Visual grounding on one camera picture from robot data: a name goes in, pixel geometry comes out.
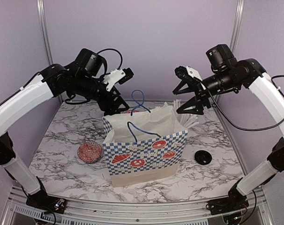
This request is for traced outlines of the blue checkered paper bag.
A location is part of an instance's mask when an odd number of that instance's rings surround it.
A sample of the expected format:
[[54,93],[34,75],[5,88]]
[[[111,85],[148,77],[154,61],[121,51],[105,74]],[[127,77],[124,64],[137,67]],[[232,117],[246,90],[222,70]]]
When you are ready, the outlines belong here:
[[175,175],[188,129],[165,104],[143,112],[106,115],[104,157],[114,187]]

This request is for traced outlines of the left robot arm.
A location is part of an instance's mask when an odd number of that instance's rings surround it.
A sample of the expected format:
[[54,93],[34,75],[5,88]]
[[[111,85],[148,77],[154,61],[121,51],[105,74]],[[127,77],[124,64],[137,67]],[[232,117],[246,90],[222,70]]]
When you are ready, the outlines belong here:
[[105,115],[129,109],[115,84],[123,84],[134,76],[130,68],[107,71],[107,61],[99,53],[81,49],[76,59],[66,66],[52,64],[33,77],[14,94],[0,103],[0,166],[15,179],[40,208],[51,205],[41,180],[34,176],[13,150],[8,129],[42,103],[66,93],[65,103],[79,95],[88,103],[97,102]]

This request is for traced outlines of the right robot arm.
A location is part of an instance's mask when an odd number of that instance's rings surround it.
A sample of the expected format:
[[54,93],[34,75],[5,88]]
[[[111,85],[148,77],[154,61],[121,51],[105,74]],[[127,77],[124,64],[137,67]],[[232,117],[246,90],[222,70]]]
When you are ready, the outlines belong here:
[[238,93],[241,88],[245,88],[261,102],[274,120],[274,127],[281,132],[281,138],[266,159],[238,180],[226,197],[208,201],[207,208],[212,214],[216,214],[247,207],[249,193],[284,171],[284,94],[275,84],[274,77],[257,60],[237,60],[226,44],[209,49],[206,56],[213,73],[210,77],[202,79],[198,71],[189,66],[175,69],[180,83],[173,93],[194,93],[177,112],[202,115],[205,108],[217,106],[215,96],[229,92]]

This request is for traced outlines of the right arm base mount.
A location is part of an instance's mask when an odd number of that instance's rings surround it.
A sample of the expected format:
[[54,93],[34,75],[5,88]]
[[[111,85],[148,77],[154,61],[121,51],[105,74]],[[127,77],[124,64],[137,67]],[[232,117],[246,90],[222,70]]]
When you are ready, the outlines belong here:
[[249,206],[247,198],[230,198],[223,197],[210,200],[206,204],[206,209],[210,211],[211,215],[227,213],[235,210],[246,209]]

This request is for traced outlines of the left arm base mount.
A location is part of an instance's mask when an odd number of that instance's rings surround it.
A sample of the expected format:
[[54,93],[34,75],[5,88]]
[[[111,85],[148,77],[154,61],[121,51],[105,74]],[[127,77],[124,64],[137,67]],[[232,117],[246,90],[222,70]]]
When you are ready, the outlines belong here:
[[41,210],[45,210],[48,213],[55,212],[63,214],[67,205],[67,200],[64,198],[47,196],[33,198],[32,196],[27,197],[26,204],[31,207],[35,207]]

